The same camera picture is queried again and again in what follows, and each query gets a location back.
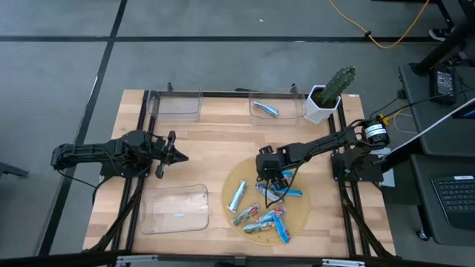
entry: white plant pot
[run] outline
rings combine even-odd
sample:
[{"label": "white plant pot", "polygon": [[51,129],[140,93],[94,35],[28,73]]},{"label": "white plant pot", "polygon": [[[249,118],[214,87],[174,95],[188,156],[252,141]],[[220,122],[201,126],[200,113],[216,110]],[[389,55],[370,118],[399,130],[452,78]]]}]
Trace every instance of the white plant pot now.
[{"label": "white plant pot", "polygon": [[333,108],[318,107],[310,98],[310,96],[313,94],[314,90],[323,89],[323,88],[325,88],[324,85],[313,85],[313,88],[309,93],[309,97],[307,97],[307,100],[305,100],[305,110],[306,110],[305,119],[315,124],[324,122],[326,119],[328,119],[328,117],[330,117],[330,115],[336,111],[336,108],[338,107],[341,101],[341,97],[338,96],[338,98],[336,99],[335,107]]}]

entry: wooden table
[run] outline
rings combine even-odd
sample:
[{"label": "wooden table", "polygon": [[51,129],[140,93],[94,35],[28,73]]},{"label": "wooden table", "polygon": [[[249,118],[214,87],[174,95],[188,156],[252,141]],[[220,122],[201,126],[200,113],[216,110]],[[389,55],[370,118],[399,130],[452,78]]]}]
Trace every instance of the wooden table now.
[{"label": "wooden table", "polygon": [[[143,90],[125,90],[112,138],[135,130]],[[343,95],[346,119],[363,118],[357,95]],[[276,257],[348,257],[346,234],[337,183],[333,181],[329,153],[314,156],[299,170],[312,193],[312,210],[304,229],[286,245],[256,245],[240,237],[225,220],[220,206],[223,181],[239,163],[254,157],[265,145],[278,147],[291,142],[309,142],[330,133],[328,123],[314,125],[302,119],[296,126],[254,126],[249,122],[246,98],[208,97],[203,99],[198,122],[158,122],[155,134],[176,131],[177,149],[189,157],[165,168],[163,179],[151,176],[147,188],[169,188],[204,184],[209,191],[209,225],[201,231],[144,235],[138,228],[133,252],[149,254],[249,255]],[[114,177],[97,192],[84,248],[95,245],[115,220],[124,179]],[[360,182],[364,218],[378,240],[395,253],[381,192],[369,182]],[[123,227],[120,248],[125,247],[128,221]],[[358,226],[353,222],[357,252],[361,254]]]}]

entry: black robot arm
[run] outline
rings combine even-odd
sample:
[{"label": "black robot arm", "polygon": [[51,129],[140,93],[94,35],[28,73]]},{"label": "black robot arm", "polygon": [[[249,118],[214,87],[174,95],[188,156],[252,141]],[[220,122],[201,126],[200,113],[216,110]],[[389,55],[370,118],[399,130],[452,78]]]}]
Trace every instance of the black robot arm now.
[{"label": "black robot arm", "polygon": [[132,178],[143,175],[152,160],[158,159],[160,165],[155,174],[162,178],[165,165],[186,161],[188,157],[174,147],[174,131],[170,131],[168,140],[155,136],[157,140],[152,142],[153,136],[145,131],[131,131],[103,144],[60,145],[53,151],[51,166],[62,170],[78,163],[101,162],[101,175]]},{"label": "black robot arm", "polygon": [[[355,128],[362,126],[363,131],[358,133]],[[348,169],[357,168],[366,155],[372,150],[384,148],[389,143],[389,137],[381,122],[373,120],[357,120],[342,131],[324,136],[308,143],[292,143],[277,148],[274,153],[272,147],[267,146],[259,150],[256,156],[258,181],[269,181],[277,190],[289,186],[282,171],[297,168],[308,162],[313,156],[338,149],[350,147],[343,153],[343,162]]]}]

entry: chair leg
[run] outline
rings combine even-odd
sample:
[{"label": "chair leg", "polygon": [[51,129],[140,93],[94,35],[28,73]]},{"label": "chair leg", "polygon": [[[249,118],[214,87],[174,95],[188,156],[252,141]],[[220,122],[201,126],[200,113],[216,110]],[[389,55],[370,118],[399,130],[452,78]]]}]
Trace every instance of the chair leg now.
[{"label": "chair leg", "polygon": [[27,171],[22,170],[21,168],[13,167],[8,164],[0,162],[0,171],[2,174],[13,174],[18,177],[26,177],[28,175]]}]

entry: clear plastic bin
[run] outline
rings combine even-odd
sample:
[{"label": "clear plastic bin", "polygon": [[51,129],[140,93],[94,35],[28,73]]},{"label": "clear plastic bin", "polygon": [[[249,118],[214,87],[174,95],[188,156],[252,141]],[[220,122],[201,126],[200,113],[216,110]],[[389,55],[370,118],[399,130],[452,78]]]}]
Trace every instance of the clear plastic bin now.
[{"label": "clear plastic bin", "polygon": [[168,83],[150,90],[147,96],[147,111],[159,122],[196,122],[200,118],[203,93],[200,88],[190,90],[184,86]]},{"label": "clear plastic bin", "polygon": [[[273,116],[256,105],[259,102],[277,109],[278,116]],[[291,88],[256,88],[249,92],[249,113],[253,125],[295,125],[305,115],[305,95],[296,86]]]},{"label": "clear plastic bin", "polygon": [[149,188],[142,193],[140,231],[143,234],[202,230],[208,222],[205,185]]}]

